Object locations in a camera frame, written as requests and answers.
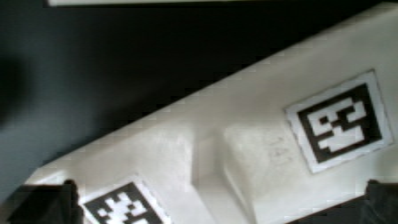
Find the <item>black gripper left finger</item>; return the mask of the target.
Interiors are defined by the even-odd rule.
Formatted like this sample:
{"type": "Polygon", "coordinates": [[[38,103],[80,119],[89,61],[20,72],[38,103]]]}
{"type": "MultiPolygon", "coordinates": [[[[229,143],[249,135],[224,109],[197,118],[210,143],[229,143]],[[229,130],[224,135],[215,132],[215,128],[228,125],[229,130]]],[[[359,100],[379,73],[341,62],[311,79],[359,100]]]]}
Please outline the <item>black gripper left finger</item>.
{"type": "Polygon", "coordinates": [[[0,203],[0,224],[84,224],[78,199],[73,180],[22,185],[0,203]]]}

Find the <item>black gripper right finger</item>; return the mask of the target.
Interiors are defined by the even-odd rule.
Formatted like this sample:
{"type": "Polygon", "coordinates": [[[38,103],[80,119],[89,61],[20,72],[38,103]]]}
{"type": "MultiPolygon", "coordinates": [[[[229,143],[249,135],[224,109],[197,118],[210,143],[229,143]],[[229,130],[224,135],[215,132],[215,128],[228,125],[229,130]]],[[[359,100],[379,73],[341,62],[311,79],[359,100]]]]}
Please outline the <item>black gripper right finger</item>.
{"type": "Polygon", "coordinates": [[[286,224],[398,224],[398,182],[372,179],[359,198],[286,224]]]}

